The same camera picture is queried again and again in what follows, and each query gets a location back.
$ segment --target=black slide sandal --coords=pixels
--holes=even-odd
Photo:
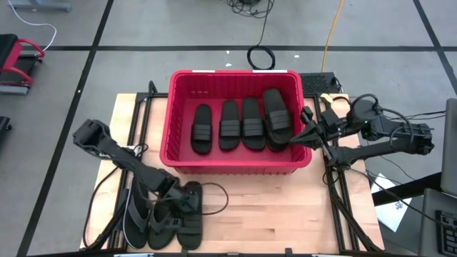
[[[208,154],[211,151],[211,108],[207,104],[197,106],[192,124],[192,149],[199,154]]]
[[[227,100],[222,104],[221,122],[219,123],[219,148],[228,151],[240,144],[241,122],[238,104]]]
[[[243,143],[254,151],[265,148],[266,139],[263,120],[258,109],[257,99],[248,97],[243,100]]]
[[[266,118],[266,141],[272,151],[282,151],[293,136],[292,119],[278,89],[263,93]]]
[[[203,216],[202,216],[202,200],[203,189],[201,184],[196,181],[189,181],[184,186],[185,191],[195,193],[199,196],[199,205],[197,212],[186,213],[182,215],[181,228],[178,230],[177,238],[179,244],[186,250],[195,250],[203,239]]]

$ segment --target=wooden table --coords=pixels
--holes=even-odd
[[[117,96],[110,128],[112,137],[119,145],[127,143],[135,98],[136,94]],[[204,216],[204,239],[200,248],[192,252],[284,253],[285,248],[292,248],[294,253],[338,253],[328,187],[322,182],[322,150],[313,152],[313,159],[307,167],[299,168],[286,176],[180,175],[173,168],[163,165],[159,159],[166,103],[166,98],[152,101],[146,135],[149,149],[143,155],[143,162],[180,176],[182,184],[190,180],[219,183],[230,196],[230,203],[225,211],[214,216]],[[314,107],[310,99],[305,99],[305,105],[312,109]],[[144,108],[145,104],[142,104],[135,143],[140,134]],[[339,100],[332,103],[332,108],[339,116],[345,116],[349,105]],[[345,137],[339,143],[341,146],[350,147],[359,145],[357,135]],[[113,167],[110,161],[102,161],[96,183]],[[353,168],[365,171],[363,161],[357,161]],[[114,174],[99,189],[94,199],[86,234],[89,242],[95,240],[113,215],[120,177],[121,172]],[[346,180],[355,219],[373,242],[383,248],[367,178],[347,171]],[[219,210],[225,200],[219,188],[204,188],[204,212]],[[350,248],[348,226],[342,215],[341,222],[346,248]],[[140,251],[152,250],[146,244]],[[180,251],[181,246],[176,238],[160,250],[174,253]]]

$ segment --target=sandal strap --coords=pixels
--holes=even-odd
[[[178,231],[178,233],[185,234],[200,234],[201,233],[201,215],[185,216],[183,218],[184,225]]]
[[[261,119],[244,119],[243,136],[263,136],[263,121]]]
[[[239,120],[221,121],[219,124],[220,136],[240,136],[241,122]]]
[[[194,124],[192,126],[192,139],[198,141],[211,141],[211,125]]]
[[[178,229],[182,225],[182,221],[180,218],[172,218],[170,213],[166,215],[164,219],[162,219],[160,222],[156,220],[156,217],[154,216],[154,206],[151,210],[151,216],[149,218],[149,226],[152,228],[152,230],[156,233],[160,233],[164,229]]]
[[[134,197],[131,196],[131,200],[129,206],[127,207],[127,211],[129,211],[131,219],[134,221],[136,226],[138,226],[141,233],[143,233],[146,228],[148,227],[148,218],[142,218],[138,209],[134,203]]]
[[[272,130],[287,129],[291,127],[291,115],[287,110],[272,111],[268,114],[268,122]]]

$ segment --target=floor tile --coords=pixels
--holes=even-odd
[[[90,46],[94,41],[107,0],[66,0],[73,9],[66,11],[27,11],[18,9],[18,15],[27,22],[52,24],[57,28],[54,46]],[[0,34],[16,34],[30,39],[41,46],[47,46],[54,30],[49,26],[31,26],[20,21],[7,7],[7,1],[0,1]]]
[[[324,45],[337,7],[337,0],[276,1],[262,43]],[[234,14],[226,1],[115,0],[101,45],[254,45],[262,25],[261,19]],[[430,46],[431,42],[412,1],[349,0],[331,44]]]
[[[320,52],[275,51],[275,55],[277,69],[297,72],[317,72],[322,58]],[[167,92],[169,78],[176,70],[249,69],[245,58],[245,51],[98,52],[71,131],[85,119],[109,123],[116,95],[146,91],[149,80],[160,92]],[[253,54],[253,60],[260,65],[268,57],[258,52]],[[435,53],[331,52],[327,71],[336,72],[346,93],[374,93],[382,106],[404,114],[443,109],[445,99],[455,96]],[[389,156],[416,178],[441,167],[443,119],[426,123],[436,129],[436,148],[431,154]],[[98,160],[73,146],[68,138],[30,254],[75,251],[79,247],[98,166]],[[408,180],[382,159],[368,160],[367,167],[400,182]]]
[[[48,52],[28,96],[0,96],[0,115],[10,117],[13,126],[0,151],[3,256],[16,255],[86,57],[86,52]]]
[[[457,75],[457,52],[446,52],[446,57],[454,70],[454,74]]]
[[[421,0],[430,24],[442,46],[457,46],[457,1]]]

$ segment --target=basket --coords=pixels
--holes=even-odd
[[[252,151],[241,142],[232,151],[218,145],[222,103],[227,99],[238,103],[248,96],[258,99],[263,114],[263,92],[275,88],[281,92],[291,112],[293,132],[304,126],[300,120],[303,94],[300,76],[294,71],[177,71],[170,81],[168,105],[160,158],[179,173],[282,175],[307,166],[311,150],[290,145],[284,151]],[[212,112],[212,149],[207,155],[195,153],[191,147],[191,127],[199,104],[208,104]]]

